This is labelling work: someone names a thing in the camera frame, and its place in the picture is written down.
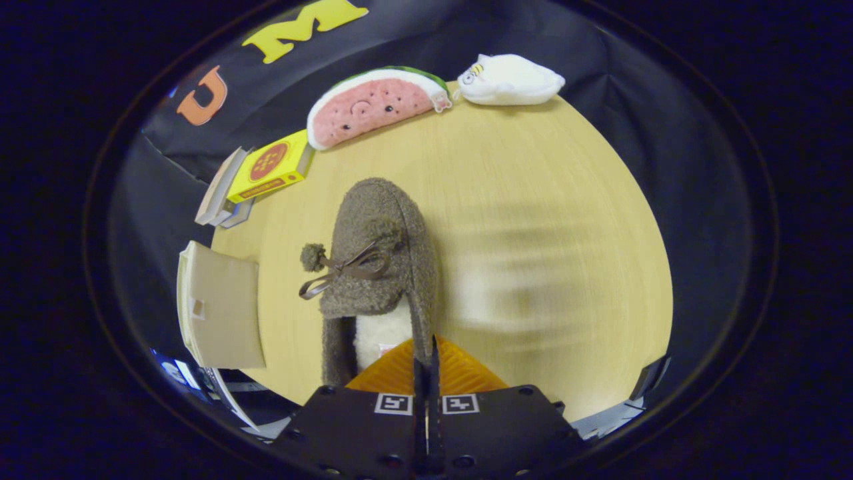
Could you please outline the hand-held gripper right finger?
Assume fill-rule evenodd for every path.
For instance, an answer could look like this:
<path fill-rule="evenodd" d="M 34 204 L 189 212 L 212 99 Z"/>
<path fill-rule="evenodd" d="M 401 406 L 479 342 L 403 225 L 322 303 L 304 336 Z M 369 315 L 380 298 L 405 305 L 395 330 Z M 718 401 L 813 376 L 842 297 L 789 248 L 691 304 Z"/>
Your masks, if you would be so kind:
<path fill-rule="evenodd" d="M 584 449 L 561 402 L 534 385 L 482 390 L 496 377 L 441 337 L 429 380 L 430 479 L 544 479 Z"/>

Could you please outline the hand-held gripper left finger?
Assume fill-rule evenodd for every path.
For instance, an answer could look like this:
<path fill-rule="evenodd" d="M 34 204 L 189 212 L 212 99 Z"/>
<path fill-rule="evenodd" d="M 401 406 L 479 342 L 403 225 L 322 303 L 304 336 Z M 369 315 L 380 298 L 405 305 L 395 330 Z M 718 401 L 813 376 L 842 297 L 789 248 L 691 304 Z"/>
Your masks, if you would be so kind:
<path fill-rule="evenodd" d="M 414 479 L 413 340 L 388 349 L 354 385 L 323 385 L 283 431 L 283 457 L 320 479 Z"/>

